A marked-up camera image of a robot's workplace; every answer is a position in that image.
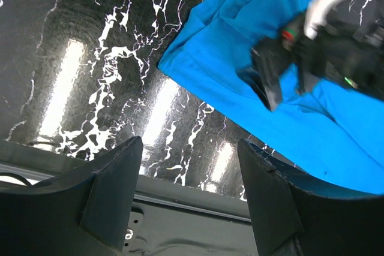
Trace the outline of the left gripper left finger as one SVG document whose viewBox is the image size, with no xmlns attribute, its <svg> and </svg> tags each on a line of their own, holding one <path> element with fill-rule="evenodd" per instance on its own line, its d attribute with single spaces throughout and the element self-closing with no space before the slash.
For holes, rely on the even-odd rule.
<svg viewBox="0 0 384 256">
<path fill-rule="evenodd" d="M 2 255 L 121 255 L 142 160 L 132 137 L 34 185 L 1 183 Z"/>
</svg>

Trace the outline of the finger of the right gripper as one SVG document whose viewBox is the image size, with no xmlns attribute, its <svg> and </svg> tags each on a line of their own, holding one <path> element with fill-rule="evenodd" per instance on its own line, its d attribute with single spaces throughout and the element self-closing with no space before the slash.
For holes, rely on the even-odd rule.
<svg viewBox="0 0 384 256">
<path fill-rule="evenodd" d="M 273 62 L 256 58 L 250 66 L 239 69 L 236 74 L 269 111 L 273 112 L 282 102 L 279 73 L 274 71 Z"/>
</svg>

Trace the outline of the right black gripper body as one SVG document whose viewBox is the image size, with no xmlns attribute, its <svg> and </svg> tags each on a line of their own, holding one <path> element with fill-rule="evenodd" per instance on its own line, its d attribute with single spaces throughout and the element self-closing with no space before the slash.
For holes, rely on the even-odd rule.
<svg viewBox="0 0 384 256">
<path fill-rule="evenodd" d="M 325 34 L 324 23 L 314 26 L 315 36 L 305 34 L 305 13 L 298 13 L 278 29 L 276 37 L 264 36 L 251 50 L 251 60 L 265 58 L 274 63 L 279 79 L 288 68 L 298 68 L 299 93 L 309 91 L 326 77 L 325 56 L 320 51 L 320 37 Z"/>
</svg>

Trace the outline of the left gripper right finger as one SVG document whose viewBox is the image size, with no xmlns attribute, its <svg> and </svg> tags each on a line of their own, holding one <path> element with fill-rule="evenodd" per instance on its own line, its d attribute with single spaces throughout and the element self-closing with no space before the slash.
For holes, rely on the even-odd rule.
<svg viewBox="0 0 384 256">
<path fill-rule="evenodd" d="M 343 188 L 247 140 L 238 158 L 260 255 L 382 255 L 383 197 Z"/>
</svg>

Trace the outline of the blue t shirt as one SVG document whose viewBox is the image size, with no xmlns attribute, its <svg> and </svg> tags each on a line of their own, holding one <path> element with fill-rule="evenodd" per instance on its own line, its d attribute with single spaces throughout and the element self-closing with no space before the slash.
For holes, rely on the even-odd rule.
<svg viewBox="0 0 384 256">
<path fill-rule="evenodd" d="M 158 67 L 175 82 L 333 184 L 383 193 L 383 103 L 322 80 L 300 96 L 295 66 L 283 74 L 282 103 L 270 112 L 237 75 L 250 49 L 310 0 L 204 0 L 194 7 Z"/>
</svg>

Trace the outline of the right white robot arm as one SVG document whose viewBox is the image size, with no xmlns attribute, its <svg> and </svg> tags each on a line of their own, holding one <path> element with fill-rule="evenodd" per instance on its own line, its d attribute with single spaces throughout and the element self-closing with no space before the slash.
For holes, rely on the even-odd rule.
<svg viewBox="0 0 384 256">
<path fill-rule="evenodd" d="M 383 0 L 374 0 L 374 15 L 364 26 L 343 18 L 348 0 L 336 0 L 324 10 L 325 22 L 305 33 L 309 9 L 296 14 L 277 38 L 263 37 L 250 50 L 251 65 L 238 77 L 273 111 L 282 102 L 280 76 L 295 64 L 298 93 L 311 92 L 321 80 L 383 100 Z"/>
</svg>

